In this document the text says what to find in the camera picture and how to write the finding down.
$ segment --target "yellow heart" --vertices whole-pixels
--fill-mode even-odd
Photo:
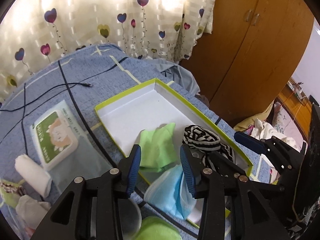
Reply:
[[[200,35],[203,32],[204,28],[203,27],[199,27],[198,31],[197,31],[197,35]]]
[[[180,30],[180,26],[181,26],[181,23],[178,23],[178,22],[176,22],[176,23],[173,25],[173,27],[174,27],[174,29],[175,29],[176,32],[178,32],[178,31]]]
[[[17,87],[16,78],[12,75],[7,76],[7,84],[12,87]]]
[[[108,38],[109,34],[110,34],[110,28],[108,25],[102,25],[99,24],[98,25],[98,32],[101,36]]]

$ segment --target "white rolled towel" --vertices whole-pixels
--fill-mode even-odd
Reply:
[[[41,166],[23,154],[16,158],[14,167],[25,181],[42,197],[49,195],[52,179]]]

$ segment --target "wardrobe handle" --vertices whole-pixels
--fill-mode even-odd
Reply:
[[[251,13],[252,13],[252,9],[250,9],[250,10],[248,11],[247,17],[246,17],[246,19],[245,19],[246,22],[249,22]]]
[[[255,17],[255,19],[254,19],[254,22],[253,22],[253,24],[252,24],[253,26],[255,26],[255,25],[257,24],[257,21],[258,21],[259,16],[260,16],[260,14],[257,13],[257,14],[256,14],[256,17]]]

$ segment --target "green cloth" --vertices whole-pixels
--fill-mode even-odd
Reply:
[[[164,171],[166,166],[178,160],[172,142],[175,126],[176,124],[173,122],[153,131],[144,130],[141,132],[139,143],[141,171]]]
[[[158,217],[147,217],[134,240],[182,240],[179,231]]]

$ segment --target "curtain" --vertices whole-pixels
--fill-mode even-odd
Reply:
[[[0,102],[66,54],[114,43],[177,62],[211,33],[215,0],[16,0],[0,24]]]

